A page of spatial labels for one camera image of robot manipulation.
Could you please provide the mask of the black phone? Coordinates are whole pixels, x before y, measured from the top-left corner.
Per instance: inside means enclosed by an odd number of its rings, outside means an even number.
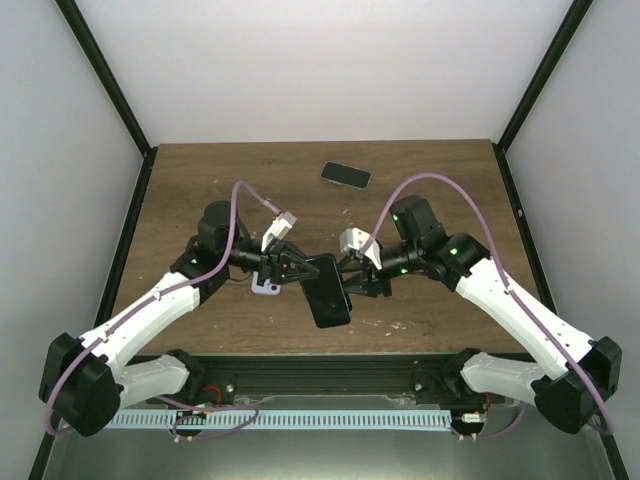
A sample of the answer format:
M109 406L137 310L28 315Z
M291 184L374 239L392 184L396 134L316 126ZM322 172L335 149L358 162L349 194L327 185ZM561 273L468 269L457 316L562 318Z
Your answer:
M318 269L318 275L302 280L301 288L315 325L320 329L348 325L351 321L351 303L343 288L335 256L325 254L312 257L308 263Z

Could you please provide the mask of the black phone case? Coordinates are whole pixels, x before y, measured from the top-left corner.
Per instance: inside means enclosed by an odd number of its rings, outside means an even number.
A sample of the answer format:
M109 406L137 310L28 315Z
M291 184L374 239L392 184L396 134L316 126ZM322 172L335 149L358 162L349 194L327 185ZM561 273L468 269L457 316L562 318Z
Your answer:
M331 253L309 257L307 262L318 270L315 278L303 282L305 296L318 301L322 307L339 309L342 305L352 310L352 302L343 285L343 275L338 261Z

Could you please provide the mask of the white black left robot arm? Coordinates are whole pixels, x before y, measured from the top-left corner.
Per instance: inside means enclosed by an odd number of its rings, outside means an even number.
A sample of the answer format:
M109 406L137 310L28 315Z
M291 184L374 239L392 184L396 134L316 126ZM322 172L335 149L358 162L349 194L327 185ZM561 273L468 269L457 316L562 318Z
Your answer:
M48 348L39 397L52 435L75 431L84 437L102 430L122 409L158 399L178 407L199 406L205 398L205 370L193 356L171 350L153 360L133 358L181 317L201 307L231 279L237 267L255 287L277 290L299 283L319 328L343 326L352 304L331 254L305 255L286 241L295 217L276 210L262 239L248 234L235 200L209 204L184 252L159 282L100 326L74 338L59 335Z

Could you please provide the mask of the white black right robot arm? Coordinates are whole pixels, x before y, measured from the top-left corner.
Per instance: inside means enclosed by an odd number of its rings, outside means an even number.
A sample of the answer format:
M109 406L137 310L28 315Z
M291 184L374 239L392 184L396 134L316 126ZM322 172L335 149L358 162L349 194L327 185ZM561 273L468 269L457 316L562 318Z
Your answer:
M494 254L471 235L448 235L429 202L416 195L390 208L401 241L384 248L358 228L340 236L352 272L347 292L377 297L391 293L391 281L425 276L469 301L531 355L529 362L467 348L444 373L447 396L465 403L476 394L495 394L533 405L557 429L576 434L597 414L598 394L607 401L617 390L622 350L610 337L598 340L559 318L500 271Z

